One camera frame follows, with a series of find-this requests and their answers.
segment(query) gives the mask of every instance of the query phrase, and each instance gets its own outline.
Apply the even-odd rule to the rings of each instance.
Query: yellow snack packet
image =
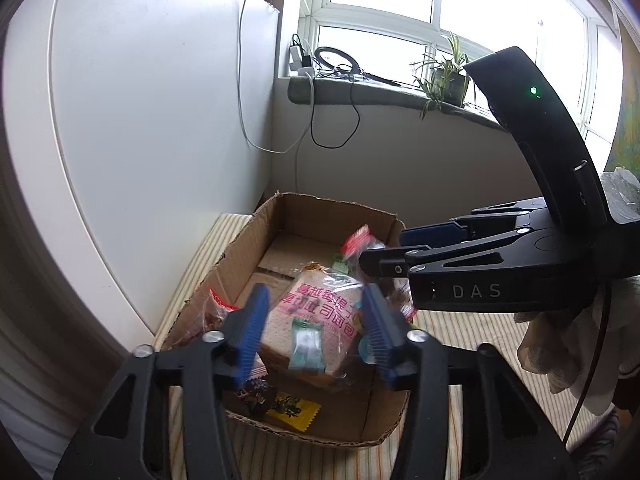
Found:
[[[298,431],[306,431],[319,410],[320,404],[317,402],[278,392],[267,415],[286,422]]]

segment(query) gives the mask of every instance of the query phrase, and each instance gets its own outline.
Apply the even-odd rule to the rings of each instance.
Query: black cable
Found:
[[[575,405],[574,414],[571,416],[571,420],[569,420],[569,424],[567,425],[566,431],[564,432],[564,438],[562,439],[562,444],[564,444],[565,446],[567,441],[569,440],[569,436],[571,435],[571,430],[574,428],[574,424],[578,418],[580,409],[584,404],[584,399],[587,398],[587,393],[589,392],[591,381],[593,380],[593,376],[596,372],[596,368],[598,367],[600,353],[602,352],[602,345],[604,344],[604,336],[607,334],[607,325],[609,324],[610,310],[611,310],[611,284],[609,282],[606,282],[604,284],[604,298],[602,300],[602,314],[600,316],[600,328],[598,329],[598,338],[596,339],[596,346],[593,349],[593,357],[591,358],[589,373],[587,373],[587,379],[584,381],[584,387],[582,388],[582,393],[580,394],[580,398],[578,399],[578,404]]]
[[[356,134],[356,132],[358,131],[358,126],[360,126],[360,112],[358,111],[358,109],[356,108],[355,103],[353,102],[353,84],[355,83],[355,81],[356,81],[356,79],[354,77],[351,77],[351,85],[349,86],[349,100],[351,101],[351,106],[353,107],[353,109],[355,110],[356,114],[358,115],[358,122],[356,123],[356,127],[351,132],[351,135],[349,137],[347,137],[345,139],[345,141],[342,144],[338,145],[338,146],[325,146],[324,144],[320,144],[316,140],[316,138],[314,137],[314,113],[316,111],[316,100],[314,101],[314,105],[311,108],[311,125],[309,127],[309,131],[311,132],[311,140],[319,148],[324,148],[326,150],[338,150],[339,148],[343,147],[347,142],[349,142],[351,140],[351,137],[353,137]],[[316,81],[315,80],[313,81],[313,85],[314,85],[314,88],[315,88],[315,86],[316,86]]]

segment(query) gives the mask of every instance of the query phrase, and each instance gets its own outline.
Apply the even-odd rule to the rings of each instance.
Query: patterned fabric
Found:
[[[156,336],[159,348],[171,328],[184,301],[204,278],[209,267],[222,256],[224,247],[240,231],[249,216],[222,215],[194,257],[183,282],[178,286],[161,331]],[[222,241],[216,240],[224,233]],[[493,344],[516,370],[536,398],[559,434],[569,422],[575,399],[569,391],[549,393],[544,376],[521,370],[516,350],[526,332],[526,324],[513,322],[511,314],[466,314],[456,312],[418,312],[415,323],[442,343],[475,349],[482,342]],[[447,480],[457,480],[462,446],[462,391],[450,387],[449,455]],[[172,478],[186,480],[182,454],[182,409],[180,388],[170,393],[170,449]],[[600,418],[582,410],[569,440],[570,449],[583,441]],[[242,422],[227,419],[243,480],[387,480],[391,475],[402,430],[399,427],[381,445],[370,448],[345,449],[314,446],[290,438],[268,434]]]

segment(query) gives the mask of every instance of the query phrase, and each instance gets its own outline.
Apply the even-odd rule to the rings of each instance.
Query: bread package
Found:
[[[329,387],[345,374],[358,331],[352,316],[360,306],[362,284],[356,279],[309,264],[293,281],[273,310],[262,334],[260,356],[267,365],[289,370],[294,320],[320,324],[324,370],[296,372],[315,386]]]

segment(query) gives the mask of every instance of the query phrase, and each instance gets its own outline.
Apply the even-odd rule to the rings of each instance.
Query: striped fabric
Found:
[[[171,328],[184,301],[206,275],[209,267],[222,255],[224,247],[240,231],[250,217],[222,215],[207,235],[178,286],[170,309],[156,337],[159,348]],[[516,350],[526,323],[515,324],[511,314],[465,314],[456,312],[418,312],[415,323],[442,343],[474,349],[482,342],[493,344],[507,359],[536,398],[559,434],[564,433],[574,410],[575,399],[565,391],[549,393],[546,378],[521,370]],[[170,446],[172,478],[186,480],[182,454],[182,410],[180,388],[170,396]],[[447,480],[455,480],[460,471],[462,446],[462,391],[450,387],[449,455]],[[387,480],[398,452],[402,422],[381,445],[361,449],[315,446],[268,434],[237,420],[228,418],[228,428],[234,444],[243,480]],[[582,410],[578,416],[569,446],[581,442],[597,425],[599,418]]]

